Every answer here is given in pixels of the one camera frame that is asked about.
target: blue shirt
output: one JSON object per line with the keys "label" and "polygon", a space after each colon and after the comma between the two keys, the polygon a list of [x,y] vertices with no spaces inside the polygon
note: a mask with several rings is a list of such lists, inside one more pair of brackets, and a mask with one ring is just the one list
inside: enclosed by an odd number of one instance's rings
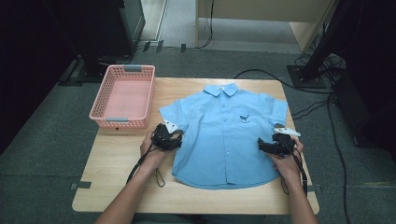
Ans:
{"label": "blue shirt", "polygon": [[208,85],[160,108],[165,122],[184,133],[173,176],[199,189],[241,189],[274,180],[279,172],[257,141],[272,142],[274,125],[285,125],[287,108],[286,102],[235,84]]}

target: shirt sleeve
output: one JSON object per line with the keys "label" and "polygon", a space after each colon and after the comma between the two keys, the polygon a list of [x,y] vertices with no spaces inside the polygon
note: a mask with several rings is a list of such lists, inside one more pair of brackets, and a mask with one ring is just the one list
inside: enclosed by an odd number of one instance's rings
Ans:
{"label": "shirt sleeve", "polygon": [[177,126],[177,130],[186,131],[188,127],[188,108],[184,100],[176,100],[170,105],[161,107],[160,113],[164,122],[168,120]]}
{"label": "shirt sleeve", "polygon": [[263,109],[265,116],[269,119],[270,123],[274,126],[277,123],[286,126],[286,114],[288,112],[288,103],[285,101],[277,100],[276,98],[262,94]]}

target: plastic basket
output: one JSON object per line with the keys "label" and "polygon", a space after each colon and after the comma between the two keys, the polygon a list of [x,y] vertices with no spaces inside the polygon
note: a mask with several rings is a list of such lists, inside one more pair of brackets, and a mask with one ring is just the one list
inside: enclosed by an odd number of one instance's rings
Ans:
{"label": "plastic basket", "polygon": [[102,128],[147,128],[155,86],[152,65],[110,65],[90,119]]}

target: forearm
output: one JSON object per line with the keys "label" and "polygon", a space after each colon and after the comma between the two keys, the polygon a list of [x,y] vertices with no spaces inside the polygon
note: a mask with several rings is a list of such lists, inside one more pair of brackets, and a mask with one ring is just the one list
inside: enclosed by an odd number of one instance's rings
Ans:
{"label": "forearm", "polygon": [[300,180],[288,184],[291,223],[318,223],[311,204],[305,196]]}
{"label": "forearm", "polygon": [[130,224],[152,171],[139,169],[95,223]]}

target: hand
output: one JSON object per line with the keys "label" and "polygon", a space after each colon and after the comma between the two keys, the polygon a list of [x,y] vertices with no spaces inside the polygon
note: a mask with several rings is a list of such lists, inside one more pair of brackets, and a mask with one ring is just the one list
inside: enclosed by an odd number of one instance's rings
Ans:
{"label": "hand", "polygon": [[[300,154],[304,150],[304,145],[297,138],[293,138],[293,140],[296,145],[293,153],[301,161]],[[278,157],[277,155],[269,153],[267,153],[267,155],[274,161],[274,168],[278,170],[280,174],[285,178],[287,184],[301,183],[300,169],[291,155],[288,155],[286,157]]]}
{"label": "hand", "polygon": [[[146,138],[143,140],[142,145],[140,145],[140,155],[146,154],[146,152],[149,150],[149,146],[151,145],[151,138],[153,135],[153,131],[148,131],[146,134]],[[154,171],[157,169],[161,163],[163,162],[163,159],[165,158],[166,153],[164,151],[161,151],[159,149],[150,151],[143,161],[143,163],[140,165],[139,169],[145,169],[147,171]]]}

